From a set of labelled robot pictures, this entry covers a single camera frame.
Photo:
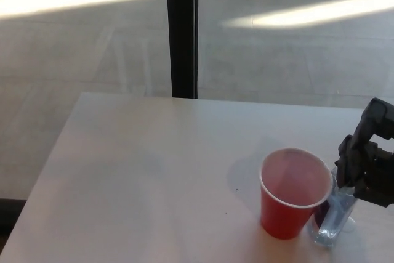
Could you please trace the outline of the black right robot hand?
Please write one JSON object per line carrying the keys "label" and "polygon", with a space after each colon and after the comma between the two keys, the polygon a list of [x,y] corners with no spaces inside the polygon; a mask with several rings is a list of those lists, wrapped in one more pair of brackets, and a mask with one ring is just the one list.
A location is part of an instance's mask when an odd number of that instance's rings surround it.
{"label": "black right robot hand", "polygon": [[379,148],[373,136],[393,139],[393,105],[376,97],[338,148],[336,182],[353,188],[355,198],[386,208],[393,204],[393,153]]}

